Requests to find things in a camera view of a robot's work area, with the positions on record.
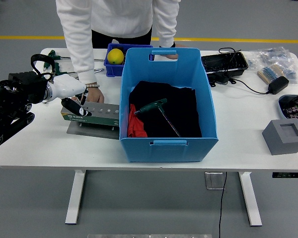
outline black pants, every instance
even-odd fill
[[[91,41],[93,43],[94,49],[107,49],[108,44],[112,43],[113,39],[118,41],[120,44],[130,44],[130,45],[150,45],[151,42],[152,28],[149,32],[143,36],[135,38],[119,38],[106,36],[96,31],[91,31]]]

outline blue plastic bin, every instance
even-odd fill
[[[168,54],[178,54],[178,60],[149,60],[150,55]],[[202,138],[128,138],[129,94],[141,80],[195,89]],[[200,51],[194,48],[129,49],[122,74],[119,126],[119,139],[129,162],[202,161],[217,143],[218,137],[210,85]]]
[[[107,55],[114,48],[122,48],[123,52],[126,52],[130,48],[152,48],[152,46],[151,45],[127,45],[127,44],[110,43],[108,45],[106,58],[104,61],[104,66],[106,67],[106,76],[107,77],[122,76],[124,65],[125,65],[124,62],[123,62],[123,64],[110,64],[108,62]]]

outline white jacket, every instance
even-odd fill
[[[171,47],[181,0],[56,0],[74,70],[83,83],[96,82],[91,29],[112,37],[145,35],[154,18],[159,45]]]

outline t-handle hex key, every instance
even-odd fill
[[[160,100],[157,100],[153,103],[149,103],[145,106],[143,106],[142,108],[140,108],[138,111],[135,112],[135,115],[137,114],[140,114],[140,113],[145,113],[145,112],[148,112],[152,109],[155,109],[155,108],[158,108],[159,111],[162,113],[163,117],[167,120],[167,122],[169,123],[169,125],[172,127],[172,129],[174,130],[174,132],[179,136],[179,132],[176,130],[176,128],[174,127],[174,125],[171,123],[171,121],[167,118],[167,116],[165,115],[164,113],[164,110],[162,108],[162,105],[165,104],[167,102],[167,99],[164,98],[164,99],[160,99]]]

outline person's hand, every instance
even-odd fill
[[[88,88],[88,96],[86,101],[104,103],[104,95],[99,88]]]
[[[186,48],[186,46],[185,45],[182,45],[182,44],[175,44],[175,46],[177,48]],[[168,59],[171,59],[171,60],[176,60],[178,58],[178,54],[175,54],[175,55],[166,55],[166,57]]]

